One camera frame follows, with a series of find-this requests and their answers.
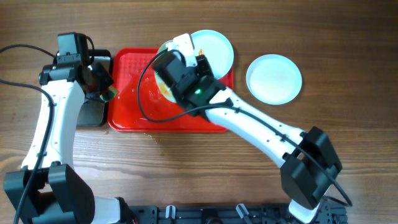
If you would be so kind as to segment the light blue plate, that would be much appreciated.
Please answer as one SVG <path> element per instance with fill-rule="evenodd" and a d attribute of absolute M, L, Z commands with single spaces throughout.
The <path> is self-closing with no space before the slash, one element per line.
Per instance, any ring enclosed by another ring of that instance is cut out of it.
<path fill-rule="evenodd" d="M 204 55 L 207 58 L 215 78 L 224 77 L 234 61 L 231 42 L 215 30 L 199 30 L 192 33 L 191 37 L 195 55 Z"/>
<path fill-rule="evenodd" d="M 248 66 L 246 85 L 257 100 L 268 105 L 283 105 L 299 95 L 303 78 L 291 59 L 267 54 Z"/>
<path fill-rule="evenodd" d="M 171 40 L 168 40 L 164 42 L 158 49 L 157 54 L 160 53 L 163 50 L 167 50 L 167 43 L 172 42 Z M 164 83 L 164 81 L 158 76 L 158 73 L 155 72 L 155 81 L 156 84 L 161 92 L 161 94 L 170 102 L 175 103 L 175 98 L 170 90 L 170 88 Z"/>

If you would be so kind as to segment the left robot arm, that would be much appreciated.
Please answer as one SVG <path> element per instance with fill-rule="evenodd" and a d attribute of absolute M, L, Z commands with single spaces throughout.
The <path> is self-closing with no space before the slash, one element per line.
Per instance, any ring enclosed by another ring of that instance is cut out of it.
<path fill-rule="evenodd" d="M 39 75 L 42 95 L 32 145 L 21 169 L 6 174 L 3 187 L 16 210 L 15 223 L 135 223 L 121 197 L 93 194 L 73 167 L 73 143 L 81 107 L 106 103 L 118 91 L 108 69 L 95 61 L 85 34 L 58 36 L 58 54 Z"/>

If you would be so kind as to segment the green yellow sponge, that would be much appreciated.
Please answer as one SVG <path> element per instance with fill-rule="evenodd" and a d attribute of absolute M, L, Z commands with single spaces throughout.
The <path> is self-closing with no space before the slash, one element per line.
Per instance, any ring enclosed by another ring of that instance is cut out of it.
<path fill-rule="evenodd" d="M 100 94 L 99 97 L 104 103 L 107 103 L 107 102 L 111 101 L 112 99 L 114 99 L 118 95 L 118 93 L 119 93 L 119 91 L 117 89 L 115 89 L 115 87 L 109 86 L 106 90 L 104 90 Z"/>

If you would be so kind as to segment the light blue plate bottom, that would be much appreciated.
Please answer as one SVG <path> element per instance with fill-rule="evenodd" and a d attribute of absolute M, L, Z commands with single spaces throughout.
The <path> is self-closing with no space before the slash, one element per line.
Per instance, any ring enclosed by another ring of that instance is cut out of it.
<path fill-rule="evenodd" d="M 168 40 L 164 42 L 158 49 L 157 54 L 160 53 L 163 50 L 167 50 L 167 43 L 172 42 L 171 40 Z M 164 83 L 164 81 L 158 76 L 158 73 L 155 72 L 155 81 L 156 84 L 161 92 L 161 94 L 170 102 L 175 103 L 175 98 L 170 90 L 170 88 Z"/>

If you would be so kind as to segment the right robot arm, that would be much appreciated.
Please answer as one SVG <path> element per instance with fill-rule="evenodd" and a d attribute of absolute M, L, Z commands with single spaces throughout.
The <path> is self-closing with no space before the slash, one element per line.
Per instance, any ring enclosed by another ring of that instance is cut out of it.
<path fill-rule="evenodd" d="M 312 222 L 342 170 L 327 133 L 317 127 L 305 132 L 271 118 L 218 81 L 204 55 L 195 60 L 188 67 L 182 53 L 163 50 L 152 68 L 186 114 L 234 132 L 267 155 L 280 170 L 291 199 L 289 213 L 302 223 Z"/>

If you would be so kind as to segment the light blue plate top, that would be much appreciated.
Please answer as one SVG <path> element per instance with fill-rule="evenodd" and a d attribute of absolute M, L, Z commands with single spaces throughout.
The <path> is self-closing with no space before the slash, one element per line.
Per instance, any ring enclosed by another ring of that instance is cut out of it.
<path fill-rule="evenodd" d="M 231 42 L 215 30 L 199 30 L 192 33 L 191 37 L 195 55 L 204 55 L 207 58 L 215 78 L 224 77 L 234 61 Z"/>

